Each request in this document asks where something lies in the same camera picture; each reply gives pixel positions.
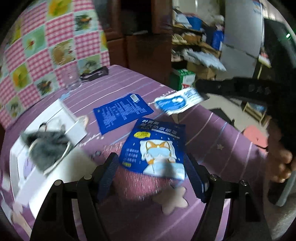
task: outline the human hand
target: human hand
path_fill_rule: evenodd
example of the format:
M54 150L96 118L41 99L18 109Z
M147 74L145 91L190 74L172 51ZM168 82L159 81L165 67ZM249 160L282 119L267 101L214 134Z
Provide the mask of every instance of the human hand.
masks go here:
M273 182L283 183L290 177L291 172L296 170L296 158L293 158L292 153L280 143L281 130L272 120L269 122L267 131L269 133L269 152L267 154L266 175Z

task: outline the finger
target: finger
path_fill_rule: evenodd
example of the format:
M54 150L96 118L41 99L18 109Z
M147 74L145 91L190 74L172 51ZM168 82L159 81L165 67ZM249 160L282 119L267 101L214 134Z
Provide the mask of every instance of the finger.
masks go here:
M286 164L279 163L277 161L270 162L268 164L269 176L278 176L283 179L288 179L291 176L291 170Z
M268 150L269 154L278 159L281 163L290 163L292 160L292 153L285 149L285 147L276 139L268 137Z
M278 176L272 176L270 178L271 181L275 182L275 183L284 183L285 182L285 179L283 178L280 178Z
M272 139L279 141L282 138L281 130L278 128L277 124L271 119L267 131Z

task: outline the blue packet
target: blue packet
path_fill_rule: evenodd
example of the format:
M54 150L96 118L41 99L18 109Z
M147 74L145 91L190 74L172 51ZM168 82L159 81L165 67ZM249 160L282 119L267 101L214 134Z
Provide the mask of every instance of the blue packet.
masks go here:
M184 180L185 125L139 118L119 163L132 172Z
M155 107L167 115L182 113L205 99L193 87L188 87L168 96L157 97Z
M152 113L153 109L138 94L128 94L94 109L102 135Z

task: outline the barcode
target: barcode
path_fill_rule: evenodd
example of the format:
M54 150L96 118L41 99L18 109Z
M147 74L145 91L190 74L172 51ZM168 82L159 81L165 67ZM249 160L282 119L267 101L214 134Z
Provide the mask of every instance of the barcode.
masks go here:
M136 103L140 101L139 98L135 94L131 95L131 99Z

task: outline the glass cup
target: glass cup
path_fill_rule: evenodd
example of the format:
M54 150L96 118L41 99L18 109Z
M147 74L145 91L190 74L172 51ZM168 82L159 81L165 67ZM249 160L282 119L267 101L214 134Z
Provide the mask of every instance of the glass cup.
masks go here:
M81 86L82 82L80 79L77 64L65 67L64 69L62 69L61 74L63 83L65 84L67 90L73 91Z

